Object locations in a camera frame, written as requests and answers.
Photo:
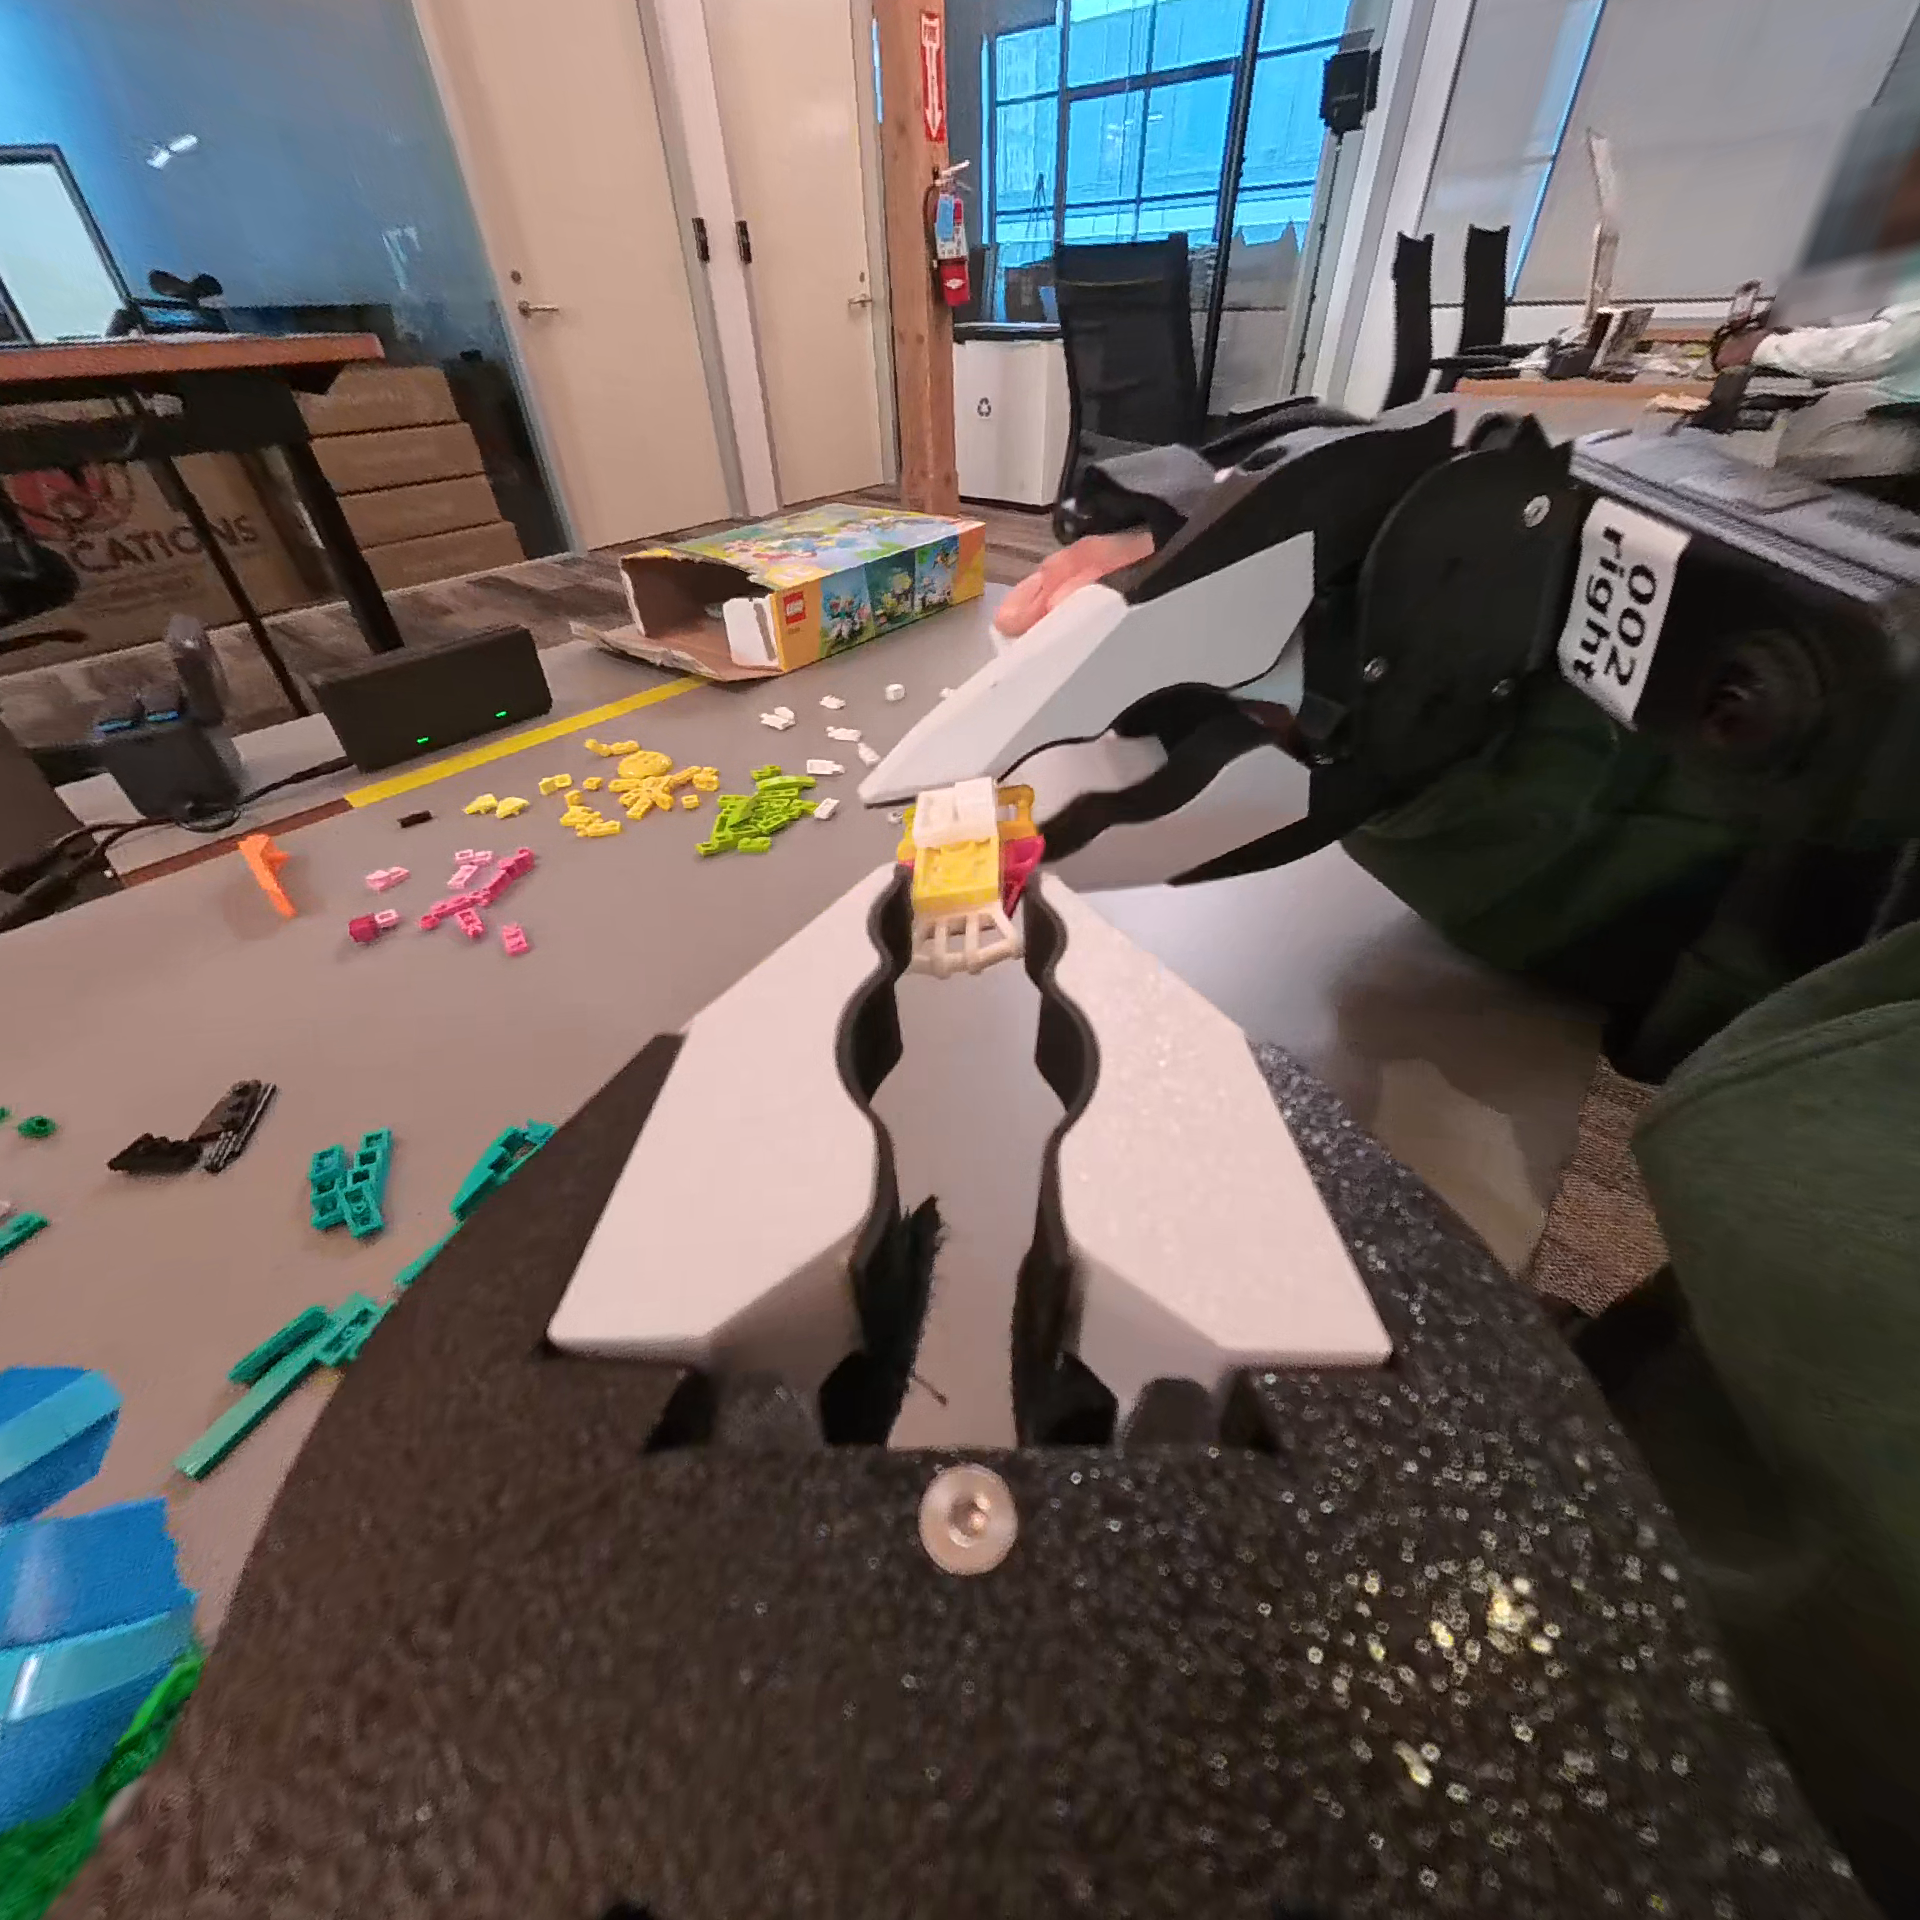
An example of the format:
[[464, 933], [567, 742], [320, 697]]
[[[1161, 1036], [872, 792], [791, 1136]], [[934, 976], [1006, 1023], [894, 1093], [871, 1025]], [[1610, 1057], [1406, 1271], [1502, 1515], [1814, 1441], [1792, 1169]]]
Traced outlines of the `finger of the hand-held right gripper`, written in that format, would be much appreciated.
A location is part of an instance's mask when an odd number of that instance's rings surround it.
[[1079, 894], [1183, 881], [1305, 822], [1297, 704], [1181, 684], [1126, 705], [1099, 736], [1034, 755], [1046, 868]]
[[1143, 601], [1082, 584], [928, 708], [857, 797], [898, 806], [928, 789], [1003, 780], [1037, 752], [1102, 737], [1167, 688], [1259, 685], [1279, 672], [1311, 591], [1309, 533]]

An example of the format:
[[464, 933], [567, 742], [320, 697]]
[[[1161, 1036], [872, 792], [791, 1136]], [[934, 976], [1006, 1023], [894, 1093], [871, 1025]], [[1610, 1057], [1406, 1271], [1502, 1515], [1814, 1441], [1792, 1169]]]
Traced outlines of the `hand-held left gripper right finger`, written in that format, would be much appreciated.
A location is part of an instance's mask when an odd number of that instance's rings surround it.
[[1024, 894], [1024, 969], [1062, 1108], [1024, 1255], [1024, 1416], [1385, 1367], [1382, 1317], [1237, 1021], [1051, 875]]

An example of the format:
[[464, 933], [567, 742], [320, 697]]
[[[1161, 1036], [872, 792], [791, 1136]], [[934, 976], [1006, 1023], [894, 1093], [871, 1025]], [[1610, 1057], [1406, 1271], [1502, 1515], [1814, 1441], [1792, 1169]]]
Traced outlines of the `magenta and yellow lego assembly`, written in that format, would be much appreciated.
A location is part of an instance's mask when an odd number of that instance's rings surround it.
[[1016, 910], [1045, 860], [1031, 784], [973, 776], [923, 789], [902, 812], [912, 974], [979, 976], [1024, 956]]

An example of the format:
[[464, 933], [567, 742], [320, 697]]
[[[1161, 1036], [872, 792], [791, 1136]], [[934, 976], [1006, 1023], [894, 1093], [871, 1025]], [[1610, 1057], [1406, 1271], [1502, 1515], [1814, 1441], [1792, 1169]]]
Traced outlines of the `pile of white lego bricks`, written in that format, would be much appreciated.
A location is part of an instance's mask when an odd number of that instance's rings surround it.
[[886, 775], [883, 781], [902, 781], [907, 775], [915, 775], [912, 781], [912, 791], [920, 791], [923, 787], [942, 787], [973, 780], [976, 775], [958, 772], [949, 766], [943, 772], [934, 769], [930, 761], [923, 761], [915, 752], [905, 755], [905, 748], [894, 745], [886, 755], [881, 755], [872, 741], [865, 737], [862, 727], [837, 724], [833, 718], [840, 716], [842, 702], [837, 697], [824, 699], [824, 705], [814, 712], [793, 710], [793, 705], [771, 702], [762, 704], [759, 697], [750, 697], [750, 705], [753, 708], [757, 724], [761, 729], [786, 733], [791, 729], [801, 731], [801, 748], [823, 748], [824, 755], [814, 755], [803, 759], [803, 766], [797, 772], [781, 767], [781, 764], [767, 761], [750, 772], [750, 780], [759, 791], [767, 792], [791, 792], [799, 795], [806, 789], [815, 787], [819, 776], [837, 780], [846, 772], [846, 757], [855, 757], [858, 766], [864, 766], [871, 775], [878, 775], [878, 767], [883, 764], [895, 761], [912, 761], [902, 772]]

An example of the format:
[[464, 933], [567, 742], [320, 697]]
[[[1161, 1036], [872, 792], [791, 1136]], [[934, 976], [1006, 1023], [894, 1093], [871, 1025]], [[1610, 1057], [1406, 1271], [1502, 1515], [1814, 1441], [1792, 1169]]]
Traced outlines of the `pile of lime lego bricks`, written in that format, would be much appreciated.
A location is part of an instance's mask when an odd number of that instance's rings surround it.
[[696, 857], [762, 854], [778, 831], [815, 814], [811, 797], [817, 776], [789, 775], [777, 764], [750, 772], [746, 791], [719, 795], [706, 838], [695, 845]]

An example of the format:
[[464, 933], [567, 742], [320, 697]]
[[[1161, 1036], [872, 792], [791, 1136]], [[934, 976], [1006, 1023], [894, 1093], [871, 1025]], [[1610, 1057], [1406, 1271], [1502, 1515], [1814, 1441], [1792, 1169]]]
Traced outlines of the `pile of teal lego bricks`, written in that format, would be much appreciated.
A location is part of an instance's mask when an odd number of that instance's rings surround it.
[[[557, 1133], [549, 1120], [521, 1120], [487, 1143], [447, 1201], [447, 1230], [402, 1267], [377, 1296], [360, 1289], [336, 1305], [313, 1303], [247, 1350], [225, 1374], [237, 1389], [230, 1406], [189, 1444], [174, 1471], [203, 1481], [237, 1452], [311, 1375], [339, 1374], [370, 1342], [400, 1296], [450, 1248], [466, 1221]], [[384, 1199], [392, 1175], [394, 1136], [374, 1129], [353, 1152], [322, 1148], [305, 1164], [309, 1225], [370, 1240], [386, 1230]]]

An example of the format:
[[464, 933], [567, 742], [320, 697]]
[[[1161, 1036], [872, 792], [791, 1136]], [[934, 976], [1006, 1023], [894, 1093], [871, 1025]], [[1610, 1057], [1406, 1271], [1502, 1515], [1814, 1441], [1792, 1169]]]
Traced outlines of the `pile of yellow lego bricks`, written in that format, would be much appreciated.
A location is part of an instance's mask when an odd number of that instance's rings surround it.
[[530, 795], [481, 792], [466, 804], [464, 814], [511, 822], [530, 821], [538, 806], [546, 806], [563, 831], [597, 841], [611, 838], [623, 831], [623, 825], [637, 825], [658, 814], [698, 808], [721, 781], [717, 767], [709, 764], [675, 761], [632, 737], [587, 736], [579, 752], [584, 755], [583, 780], [549, 772]]

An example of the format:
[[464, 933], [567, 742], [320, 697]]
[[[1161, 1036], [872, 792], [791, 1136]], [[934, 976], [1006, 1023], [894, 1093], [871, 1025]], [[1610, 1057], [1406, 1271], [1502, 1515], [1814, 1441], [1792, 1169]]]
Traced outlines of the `black lego piece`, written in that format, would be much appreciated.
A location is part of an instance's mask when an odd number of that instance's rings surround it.
[[277, 1093], [266, 1079], [232, 1080], [189, 1136], [198, 1149], [198, 1169], [219, 1173], [230, 1166], [247, 1149]]

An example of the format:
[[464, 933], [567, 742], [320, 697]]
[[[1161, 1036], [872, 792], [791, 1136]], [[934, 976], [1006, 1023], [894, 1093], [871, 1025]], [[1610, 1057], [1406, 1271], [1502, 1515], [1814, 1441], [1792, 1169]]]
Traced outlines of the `person's right hand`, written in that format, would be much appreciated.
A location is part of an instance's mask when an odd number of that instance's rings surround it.
[[1145, 526], [1082, 534], [1046, 555], [1042, 564], [1008, 589], [992, 615], [992, 625], [995, 635], [1016, 640], [1073, 591], [1152, 558], [1154, 551], [1157, 539]]

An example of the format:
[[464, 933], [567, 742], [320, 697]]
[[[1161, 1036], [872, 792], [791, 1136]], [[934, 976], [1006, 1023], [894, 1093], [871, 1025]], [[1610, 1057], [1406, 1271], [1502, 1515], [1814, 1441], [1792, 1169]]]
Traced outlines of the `white recycling bin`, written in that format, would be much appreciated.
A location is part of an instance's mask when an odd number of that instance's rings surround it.
[[1048, 510], [1069, 439], [1062, 336], [1046, 325], [962, 321], [953, 328], [958, 493]]

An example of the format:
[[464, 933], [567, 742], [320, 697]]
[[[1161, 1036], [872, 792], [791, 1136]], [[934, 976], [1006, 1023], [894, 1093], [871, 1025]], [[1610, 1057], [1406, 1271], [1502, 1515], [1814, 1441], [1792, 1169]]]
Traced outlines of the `black high-back chair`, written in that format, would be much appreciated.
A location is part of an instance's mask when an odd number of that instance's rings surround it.
[[1451, 356], [1434, 389], [1454, 393], [1462, 377], [1511, 377], [1529, 347], [1503, 337], [1506, 247], [1511, 228], [1466, 227], [1461, 263], [1461, 316]]
[[1390, 263], [1391, 355], [1379, 408], [1421, 399], [1432, 382], [1432, 236], [1399, 232]]

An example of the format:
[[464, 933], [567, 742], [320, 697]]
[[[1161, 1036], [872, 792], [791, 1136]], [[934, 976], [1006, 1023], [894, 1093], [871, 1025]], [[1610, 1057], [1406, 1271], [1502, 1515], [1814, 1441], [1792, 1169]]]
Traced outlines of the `black office chair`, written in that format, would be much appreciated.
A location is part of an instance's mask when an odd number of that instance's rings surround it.
[[1106, 451], [1197, 444], [1206, 414], [1186, 232], [1059, 245], [1051, 283], [1069, 391], [1062, 492]]

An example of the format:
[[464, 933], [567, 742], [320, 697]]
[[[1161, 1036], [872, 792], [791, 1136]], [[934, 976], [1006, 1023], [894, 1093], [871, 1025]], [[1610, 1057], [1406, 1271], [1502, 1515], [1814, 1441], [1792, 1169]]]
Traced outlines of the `red fire extinguisher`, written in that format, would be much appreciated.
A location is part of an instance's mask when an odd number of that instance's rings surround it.
[[928, 251], [928, 283], [938, 308], [953, 319], [973, 301], [973, 248], [965, 181], [970, 160], [949, 160], [930, 172], [923, 193], [923, 238]]

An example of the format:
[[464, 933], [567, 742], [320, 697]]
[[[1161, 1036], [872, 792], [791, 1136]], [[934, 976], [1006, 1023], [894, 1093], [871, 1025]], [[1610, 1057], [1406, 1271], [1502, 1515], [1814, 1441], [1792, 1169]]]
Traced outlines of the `white door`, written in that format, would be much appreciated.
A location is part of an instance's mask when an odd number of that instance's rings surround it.
[[578, 547], [730, 511], [641, 4], [413, 4], [544, 477]]
[[872, 6], [703, 6], [783, 508], [894, 476]]

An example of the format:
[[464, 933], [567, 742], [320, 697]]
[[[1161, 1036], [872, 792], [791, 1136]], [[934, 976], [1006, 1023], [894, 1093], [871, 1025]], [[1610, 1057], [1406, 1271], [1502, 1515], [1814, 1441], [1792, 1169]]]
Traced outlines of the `person's green sweater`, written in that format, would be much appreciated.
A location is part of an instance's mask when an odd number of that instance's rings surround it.
[[1682, 1519], [1759, 1661], [1849, 1655], [1914, 1688], [1917, 931], [1689, 1053], [1634, 1153], [1706, 1387]]

